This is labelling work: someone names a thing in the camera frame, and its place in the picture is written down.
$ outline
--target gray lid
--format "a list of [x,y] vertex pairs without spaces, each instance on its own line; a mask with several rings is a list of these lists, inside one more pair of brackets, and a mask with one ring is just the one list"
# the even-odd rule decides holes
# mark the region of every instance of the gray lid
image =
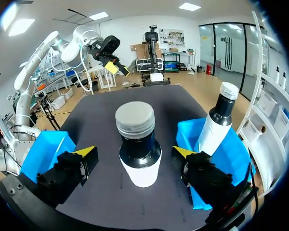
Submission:
[[126,103],[117,109],[116,123],[119,133],[125,138],[141,139],[154,130],[154,110],[145,102]]

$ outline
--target red fire extinguisher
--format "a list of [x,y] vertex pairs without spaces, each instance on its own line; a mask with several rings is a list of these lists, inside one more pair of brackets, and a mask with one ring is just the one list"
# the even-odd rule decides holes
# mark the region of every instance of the red fire extinguisher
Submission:
[[207,75],[211,74],[211,65],[207,64]]

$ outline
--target dark gray table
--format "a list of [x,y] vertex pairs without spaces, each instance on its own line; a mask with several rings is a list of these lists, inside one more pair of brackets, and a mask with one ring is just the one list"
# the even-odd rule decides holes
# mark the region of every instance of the dark gray table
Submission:
[[[130,101],[149,103],[155,112],[155,134],[162,148],[162,159],[158,179],[148,188],[133,185],[119,160],[122,141],[115,112]],[[190,231],[203,226],[209,211],[192,209],[188,191],[170,161],[178,122],[206,115],[192,96],[175,85],[83,98],[61,130],[69,132],[77,150],[96,145],[99,163],[84,187],[77,187],[57,210],[104,227]]]

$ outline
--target yellow object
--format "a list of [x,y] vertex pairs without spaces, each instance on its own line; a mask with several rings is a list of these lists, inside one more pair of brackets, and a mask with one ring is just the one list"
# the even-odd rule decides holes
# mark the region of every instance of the yellow object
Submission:
[[192,152],[190,150],[186,150],[184,148],[179,148],[177,146],[173,146],[172,148],[175,148],[185,159],[188,155],[196,154],[195,152]]
[[127,70],[128,74],[127,74],[126,76],[128,76],[128,75],[130,74],[130,72],[129,72],[129,70],[127,69],[127,67],[124,67],[124,68]]
[[106,64],[105,68],[106,68],[108,71],[110,71],[113,75],[114,75],[116,72],[118,72],[118,68],[117,68],[111,61],[109,61],[109,62]]
[[78,151],[73,152],[73,153],[76,153],[78,155],[82,155],[82,158],[84,158],[95,147],[96,146],[92,146],[92,147],[89,147],[89,148],[84,148],[84,149],[78,150]]

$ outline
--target glass door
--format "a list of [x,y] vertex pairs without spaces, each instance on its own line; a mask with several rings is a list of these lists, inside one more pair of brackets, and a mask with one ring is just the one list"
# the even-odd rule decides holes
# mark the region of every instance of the glass door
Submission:
[[209,64],[211,66],[211,73],[213,71],[214,64],[214,33],[213,25],[200,26],[200,65],[203,70],[207,68]]
[[216,62],[214,75],[241,88],[245,66],[245,37],[242,24],[214,25]]

